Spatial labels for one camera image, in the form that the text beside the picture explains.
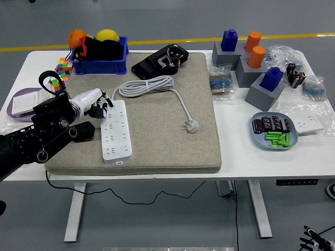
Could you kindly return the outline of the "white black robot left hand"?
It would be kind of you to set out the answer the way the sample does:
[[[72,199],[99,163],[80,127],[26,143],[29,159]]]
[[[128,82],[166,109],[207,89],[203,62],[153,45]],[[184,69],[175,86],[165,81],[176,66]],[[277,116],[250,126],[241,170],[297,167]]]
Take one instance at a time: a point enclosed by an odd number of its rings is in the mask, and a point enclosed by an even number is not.
[[[83,116],[103,119],[106,117],[107,108],[114,106],[109,96],[99,88],[83,92],[69,102],[74,110],[75,120]]]

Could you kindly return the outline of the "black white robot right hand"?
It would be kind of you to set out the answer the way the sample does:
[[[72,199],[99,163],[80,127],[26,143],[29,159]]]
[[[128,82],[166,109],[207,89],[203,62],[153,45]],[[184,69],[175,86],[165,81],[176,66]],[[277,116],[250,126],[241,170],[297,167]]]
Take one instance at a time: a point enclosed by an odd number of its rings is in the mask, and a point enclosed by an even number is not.
[[[323,250],[323,251],[331,251],[334,250],[334,242],[328,241],[322,238],[318,233],[312,230],[308,226],[304,226],[304,234],[309,236],[311,239],[300,238],[302,243],[300,247],[306,250]]]

